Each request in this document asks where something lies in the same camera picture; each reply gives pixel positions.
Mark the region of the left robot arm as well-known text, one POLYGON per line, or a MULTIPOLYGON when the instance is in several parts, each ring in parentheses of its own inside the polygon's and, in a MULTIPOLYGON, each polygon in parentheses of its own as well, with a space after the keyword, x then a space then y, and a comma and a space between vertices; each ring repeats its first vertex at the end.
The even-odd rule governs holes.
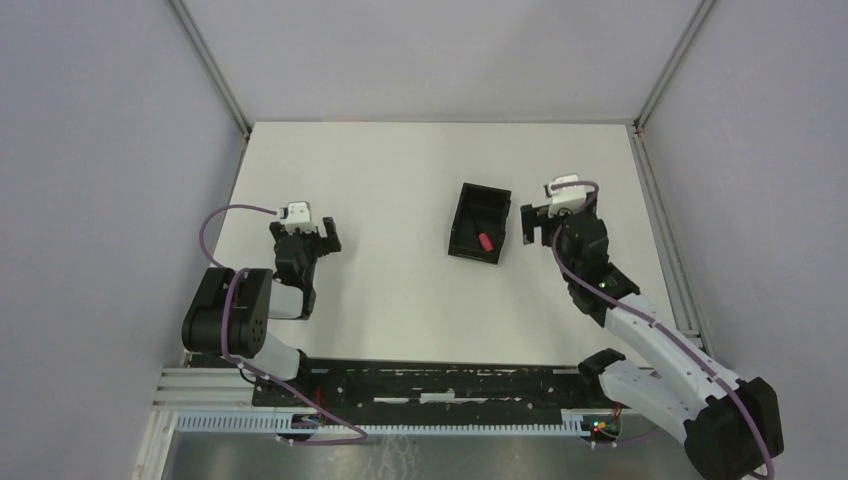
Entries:
POLYGON ((342 250, 334 219, 322 222, 324 233, 273 222, 272 269, 251 268, 238 277, 230 268, 208 268, 181 328, 187 351, 232 359, 261 378, 278 378, 276 394, 295 408, 312 399, 314 381, 299 371, 305 354, 272 336, 268 323, 312 315, 318 259, 342 250))

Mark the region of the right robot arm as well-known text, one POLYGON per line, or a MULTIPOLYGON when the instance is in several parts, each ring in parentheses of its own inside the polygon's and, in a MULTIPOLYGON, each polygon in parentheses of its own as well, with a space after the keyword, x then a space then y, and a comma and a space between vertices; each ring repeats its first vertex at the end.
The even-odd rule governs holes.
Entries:
POLYGON ((583 360, 580 400, 637 411, 676 439, 705 479, 772 479, 784 450, 777 394, 760 377, 745 380, 662 322, 637 284, 609 259, 604 222, 579 211, 524 205, 522 237, 551 249, 578 310, 629 345, 647 367, 608 348, 583 360))

